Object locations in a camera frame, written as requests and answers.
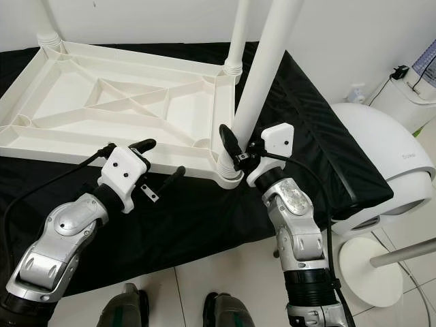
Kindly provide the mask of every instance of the white wall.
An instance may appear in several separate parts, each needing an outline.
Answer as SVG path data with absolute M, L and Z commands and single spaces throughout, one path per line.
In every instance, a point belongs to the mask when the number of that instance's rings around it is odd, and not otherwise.
M 37 46 L 32 0 L 0 0 L 0 51 Z M 237 0 L 46 0 L 61 37 L 88 44 L 230 40 Z M 270 0 L 253 0 L 258 40 Z M 436 38 L 436 0 L 306 0 L 289 51 L 330 102 L 355 82 L 372 92 Z

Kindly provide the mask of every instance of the white tile floor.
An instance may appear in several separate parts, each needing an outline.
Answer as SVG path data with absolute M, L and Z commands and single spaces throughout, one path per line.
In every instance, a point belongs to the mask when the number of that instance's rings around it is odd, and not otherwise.
M 418 136 L 436 163 L 436 119 Z M 436 198 L 398 223 L 378 229 L 375 234 L 390 250 L 399 249 L 436 236 Z M 374 238 L 372 234 L 364 237 Z M 345 240 L 334 237 L 335 257 Z M 201 327 L 204 297 L 211 291 L 229 292 L 250 310 L 256 326 L 289 326 L 280 262 L 272 252 L 275 240 L 242 245 L 175 269 L 167 269 L 132 279 L 151 299 L 150 327 Z M 422 286 L 436 327 L 436 254 L 407 260 L 411 274 Z M 390 308 L 371 308 L 356 298 L 346 285 L 344 295 L 357 327 L 427 327 L 423 299 L 404 273 L 403 298 Z M 94 327 L 104 305 L 122 290 L 123 283 L 64 298 L 50 327 Z

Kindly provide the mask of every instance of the black cloth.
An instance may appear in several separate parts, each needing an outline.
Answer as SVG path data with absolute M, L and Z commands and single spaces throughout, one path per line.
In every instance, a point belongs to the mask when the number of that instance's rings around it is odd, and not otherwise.
M 110 47 L 222 64 L 229 44 Z M 254 42 L 245 47 L 244 74 L 236 86 L 236 102 L 240 99 L 256 48 Z M 0 95 L 36 51 L 32 48 L 0 54 Z M 288 122 L 294 126 L 292 157 L 307 164 L 322 179 L 336 219 L 345 219 L 393 196 L 381 174 L 288 53 L 283 56 L 258 127 L 274 122 Z M 0 215 L 21 191 L 71 167 L 64 163 L 0 157 Z M 324 229 L 326 207 L 316 182 L 290 163 L 286 165 L 285 173 L 311 197 L 315 220 Z M 99 168 L 87 167 L 29 196 L 13 210 L 10 228 L 16 258 L 20 258 L 32 243 L 47 214 L 54 207 L 75 200 L 83 191 L 94 188 L 99 174 Z M 165 177 L 150 174 L 148 184 L 160 185 Z M 128 215 L 111 217 L 83 251 L 67 294 L 190 262 L 274 234 L 261 194 L 244 181 L 236 189 L 224 190 L 213 181 L 184 178 L 156 204 L 151 204 L 140 192 L 135 192 L 133 197 L 135 210 Z

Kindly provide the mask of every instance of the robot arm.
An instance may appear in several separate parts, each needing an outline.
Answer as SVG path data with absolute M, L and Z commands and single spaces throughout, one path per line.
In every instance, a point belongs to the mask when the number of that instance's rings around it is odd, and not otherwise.
M 8 293 L 0 299 L 2 326 L 46 326 L 97 227 L 112 214 L 134 208 L 131 192 L 138 183 L 152 201 L 159 198 L 144 184 L 151 165 L 142 153 L 155 145 L 156 141 L 145 140 L 114 148 L 92 194 L 62 204 L 48 215 L 41 237 L 21 258 L 6 285 Z M 184 172 L 179 168 L 177 175 Z
M 251 143 L 246 153 L 225 125 L 220 134 L 235 169 L 247 173 L 248 184 L 263 194 L 275 227 L 290 325 L 348 327 L 343 305 L 335 296 L 337 285 L 330 276 L 321 231 L 313 219 L 312 201 L 284 175 L 285 163 L 277 159 L 292 154 L 294 128 L 284 123 L 265 129 L 262 141 Z

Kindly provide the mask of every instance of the white cable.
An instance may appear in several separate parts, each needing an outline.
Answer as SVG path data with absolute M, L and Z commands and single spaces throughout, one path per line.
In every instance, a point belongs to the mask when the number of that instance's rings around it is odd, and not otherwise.
M 385 246 L 385 244 L 383 244 L 383 242 L 380 241 L 380 239 L 377 237 L 377 235 L 375 235 L 374 232 L 371 232 L 372 235 L 374 235 L 374 237 L 379 241 L 379 243 L 387 250 L 389 251 L 389 249 Z M 421 294 L 421 298 L 424 301 L 424 306 L 425 309 L 427 311 L 427 319 L 429 320 L 429 327 L 431 327 L 431 315 L 430 315 L 430 308 L 429 305 L 427 304 L 427 301 L 425 300 L 425 295 L 424 292 L 422 291 L 421 286 L 419 285 L 418 281 L 415 279 L 415 277 L 412 276 L 412 274 L 400 263 L 398 262 L 398 264 L 400 265 L 400 267 L 405 271 L 405 273 L 407 274 L 407 276 L 409 276 L 409 278 L 411 279 L 412 283 L 415 284 L 416 289 L 418 290 L 418 292 Z

